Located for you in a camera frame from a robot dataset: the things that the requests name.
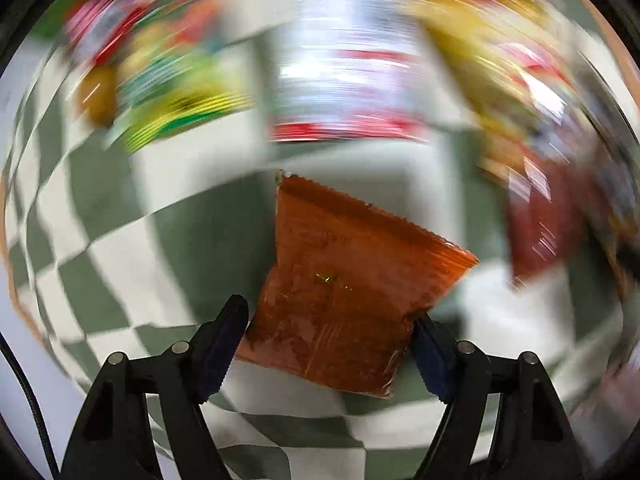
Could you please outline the green fruit candy bag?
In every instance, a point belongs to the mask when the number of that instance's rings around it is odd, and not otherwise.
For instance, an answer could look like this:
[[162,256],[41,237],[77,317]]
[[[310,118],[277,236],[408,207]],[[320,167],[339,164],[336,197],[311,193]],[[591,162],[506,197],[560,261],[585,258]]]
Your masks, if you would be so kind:
[[154,4],[117,58],[116,116],[105,138],[132,154],[250,106],[234,73],[227,0]]

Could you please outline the orange snack bag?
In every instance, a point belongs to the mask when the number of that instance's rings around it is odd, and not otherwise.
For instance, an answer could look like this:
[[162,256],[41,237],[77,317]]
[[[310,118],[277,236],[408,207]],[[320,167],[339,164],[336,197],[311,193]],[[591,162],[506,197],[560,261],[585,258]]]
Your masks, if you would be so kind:
[[476,266],[472,252],[334,188],[277,189],[276,261],[239,359],[387,398],[415,320]]

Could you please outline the green white checkered mat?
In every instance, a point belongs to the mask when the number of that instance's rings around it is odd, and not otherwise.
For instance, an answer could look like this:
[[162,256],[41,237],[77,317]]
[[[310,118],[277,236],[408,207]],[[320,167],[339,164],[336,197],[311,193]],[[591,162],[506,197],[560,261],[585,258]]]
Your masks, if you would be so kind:
[[[506,189],[478,160],[482,130],[419,21],[424,137],[276,142],[277,40],[295,0],[227,0],[245,110],[128,153],[79,117],[64,22],[80,0],[18,0],[14,32],[43,49],[1,159],[1,257],[13,307],[85,402],[114,352],[158,356],[232,295],[254,318],[276,261],[277,189],[334,188],[472,252],[478,263],[420,318],[488,356],[533,352],[577,442],[583,479],[639,474],[639,233],[620,251],[627,298],[593,232],[524,283],[512,276]],[[171,0],[142,0],[145,12]],[[544,0],[578,86],[639,171],[639,71],[604,0]],[[387,398],[245,362],[200,405],[228,479],[416,479],[446,404],[424,385],[412,334]]]

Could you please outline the pile of mixed snack bags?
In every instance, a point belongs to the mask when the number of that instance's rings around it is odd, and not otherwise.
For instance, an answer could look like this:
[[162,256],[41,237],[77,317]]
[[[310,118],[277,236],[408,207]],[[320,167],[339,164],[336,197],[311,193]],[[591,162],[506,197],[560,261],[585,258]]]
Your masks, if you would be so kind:
[[570,70],[544,0],[409,0],[482,130],[480,170],[506,189],[512,276],[524,284],[593,232],[627,298],[620,260],[639,233],[639,171]]

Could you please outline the clear packet with brown cake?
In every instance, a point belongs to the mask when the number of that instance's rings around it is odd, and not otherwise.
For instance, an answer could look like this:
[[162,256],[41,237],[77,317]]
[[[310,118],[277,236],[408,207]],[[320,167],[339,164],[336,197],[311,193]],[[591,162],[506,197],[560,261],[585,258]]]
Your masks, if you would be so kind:
[[117,84],[117,68],[113,63],[87,68],[75,93],[78,116],[95,127],[110,128],[117,114]]

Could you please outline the small red snack packet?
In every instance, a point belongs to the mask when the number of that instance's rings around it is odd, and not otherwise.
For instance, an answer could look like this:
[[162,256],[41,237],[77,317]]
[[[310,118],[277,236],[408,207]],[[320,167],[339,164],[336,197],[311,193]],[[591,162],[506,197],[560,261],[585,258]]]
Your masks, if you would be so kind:
[[80,0],[66,15],[64,35],[75,65],[105,63],[146,5],[142,0]]

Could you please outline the red white spicy strip packet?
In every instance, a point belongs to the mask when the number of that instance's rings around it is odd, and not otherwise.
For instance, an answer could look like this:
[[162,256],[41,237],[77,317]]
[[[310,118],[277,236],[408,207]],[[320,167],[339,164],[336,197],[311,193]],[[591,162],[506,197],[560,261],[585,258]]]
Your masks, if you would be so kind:
[[273,141],[424,137],[404,0],[295,0],[277,40]]

